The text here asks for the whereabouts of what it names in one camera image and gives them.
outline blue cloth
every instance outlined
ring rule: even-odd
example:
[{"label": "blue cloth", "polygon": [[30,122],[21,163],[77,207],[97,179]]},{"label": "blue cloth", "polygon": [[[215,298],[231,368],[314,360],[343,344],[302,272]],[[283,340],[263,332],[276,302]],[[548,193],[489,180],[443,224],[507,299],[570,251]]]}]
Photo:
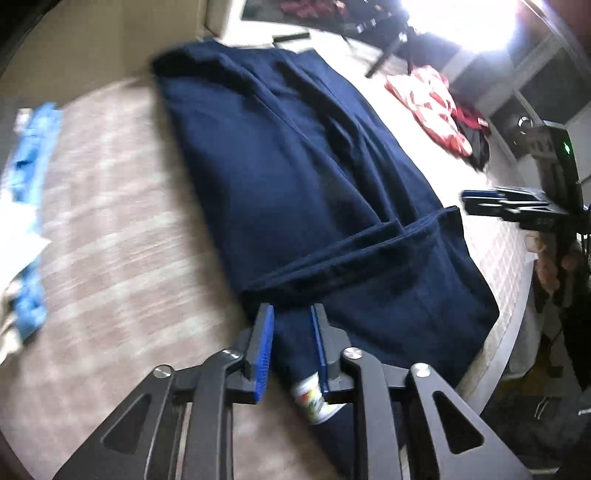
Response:
[{"label": "blue cloth", "polygon": [[[55,149],[61,128],[62,113],[53,103],[46,103],[31,115],[24,128],[9,165],[12,197],[17,202],[37,207],[37,215],[43,197],[43,181],[47,164]],[[38,218],[31,230],[40,232]],[[43,287],[38,272],[38,259],[20,273],[22,288],[14,300],[17,313],[16,327],[21,339],[37,330],[47,315],[43,301]]]},{"label": "blue cloth", "polygon": [[[382,362],[457,384],[498,317],[457,208],[315,51],[190,44],[153,62],[226,275],[275,306],[286,387],[317,371],[309,305]],[[345,474],[352,409],[312,427]]]}]

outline bright light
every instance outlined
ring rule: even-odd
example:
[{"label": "bright light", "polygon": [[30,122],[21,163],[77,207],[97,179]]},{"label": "bright light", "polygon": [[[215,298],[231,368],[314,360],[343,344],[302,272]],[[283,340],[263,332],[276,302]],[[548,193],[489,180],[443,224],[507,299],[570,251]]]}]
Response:
[{"label": "bright light", "polygon": [[402,0],[408,23],[463,48],[479,51],[505,48],[515,29],[519,0]]}]

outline bed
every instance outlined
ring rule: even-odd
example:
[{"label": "bed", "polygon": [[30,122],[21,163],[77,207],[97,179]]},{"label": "bed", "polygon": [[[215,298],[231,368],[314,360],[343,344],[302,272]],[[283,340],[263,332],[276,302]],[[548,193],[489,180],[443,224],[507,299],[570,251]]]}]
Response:
[{"label": "bed", "polygon": [[[383,77],[364,78],[363,60],[344,42],[332,48],[328,35],[314,33],[312,46],[367,98],[444,206],[458,205],[463,189],[519,184],[494,142],[486,174],[434,144]],[[50,479],[152,367],[201,363],[245,324],[152,80],[121,80],[63,110],[44,192],[50,315],[0,372],[0,430],[36,480]],[[481,411],[519,330],[531,260],[515,226],[463,221],[500,311],[458,387]],[[236,407],[234,439],[237,478],[337,477],[275,381],[261,406]]]}]

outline window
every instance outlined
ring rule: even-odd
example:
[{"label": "window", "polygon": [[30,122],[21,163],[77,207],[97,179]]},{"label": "window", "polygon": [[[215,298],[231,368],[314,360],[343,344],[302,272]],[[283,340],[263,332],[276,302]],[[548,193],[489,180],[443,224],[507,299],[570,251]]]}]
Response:
[{"label": "window", "polygon": [[542,120],[565,124],[591,102],[591,87],[561,49],[522,88]]}]

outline red patterned cloth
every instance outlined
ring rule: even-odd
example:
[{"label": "red patterned cloth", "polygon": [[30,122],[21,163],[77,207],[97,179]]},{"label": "red patterned cloth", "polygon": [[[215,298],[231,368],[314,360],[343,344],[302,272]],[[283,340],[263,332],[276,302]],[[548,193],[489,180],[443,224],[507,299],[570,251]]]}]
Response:
[{"label": "red patterned cloth", "polygon": [[441,73],[427,65],[410,75],[388,76],[385,87],[413,113],[434,142],[462,157],[472,155],[470,142],[452,118],[457,114],[456,104]]}]

